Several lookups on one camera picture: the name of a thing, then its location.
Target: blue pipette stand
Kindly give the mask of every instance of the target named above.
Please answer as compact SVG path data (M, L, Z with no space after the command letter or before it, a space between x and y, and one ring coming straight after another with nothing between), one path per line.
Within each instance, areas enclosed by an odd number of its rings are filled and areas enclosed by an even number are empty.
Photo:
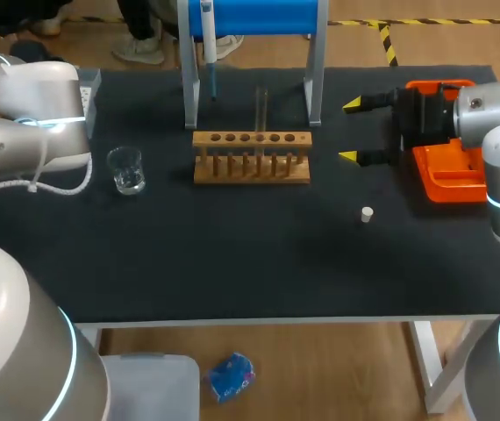
M217 38L225 35L311 35L304 71L304 95L309 125L319 126L328 0L214 0L213 3ZM178 0L178 29L185 126L196 129L200 82L194 37L203 37L199 0Z

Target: black table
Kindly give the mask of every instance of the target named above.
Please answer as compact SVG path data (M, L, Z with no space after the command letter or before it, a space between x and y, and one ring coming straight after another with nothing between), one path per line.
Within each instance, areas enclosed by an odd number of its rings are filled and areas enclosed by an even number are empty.
M199 128L253 130L261 85L268 130L309 130L302 77L223 71L216 103L203 79ZM327 69L310 186L202 187L179 72L104 72L91 185L74 197L0 191L0 247L77 323L497 314L500 245L484 204L431 204L408 160L358 168L338 156L381 146L388 130L389 110L347 117L344 103L435 78L495 79L487 67ZM118 145L143 153L136 197L117 194L106 169Z

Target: small glass cup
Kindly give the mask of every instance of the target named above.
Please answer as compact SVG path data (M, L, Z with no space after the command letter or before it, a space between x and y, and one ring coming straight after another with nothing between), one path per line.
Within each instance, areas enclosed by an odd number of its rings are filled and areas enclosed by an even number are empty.
M118 147L108 153L107 162L119 193L136 195L145 188L139 149L130 146Z

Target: wooden test tube rack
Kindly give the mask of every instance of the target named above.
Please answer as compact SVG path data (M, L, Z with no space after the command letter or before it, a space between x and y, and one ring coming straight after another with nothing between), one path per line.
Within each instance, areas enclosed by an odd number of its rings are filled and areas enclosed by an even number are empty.
M307 157L312 148L310 132L194 132L193 147L197 150L195 184L311 182ZM225 152L209 153L209 148ZM254 152L232 152L239 148Z

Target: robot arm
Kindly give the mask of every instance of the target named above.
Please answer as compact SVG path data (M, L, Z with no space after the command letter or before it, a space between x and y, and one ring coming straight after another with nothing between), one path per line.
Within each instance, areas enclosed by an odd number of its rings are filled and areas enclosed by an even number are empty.
M448 89L458 89L455 100ZM361 165L392 162L405 149L446 143L460 138L465 148L482 147L492 232L500 242L500 82L477 86L441 85L438 92L393 89L384 94L360 96L344 107L345 112L393 107L401 139L389 151L368 151Z
M0 55L0 178L89 162L75 67Z

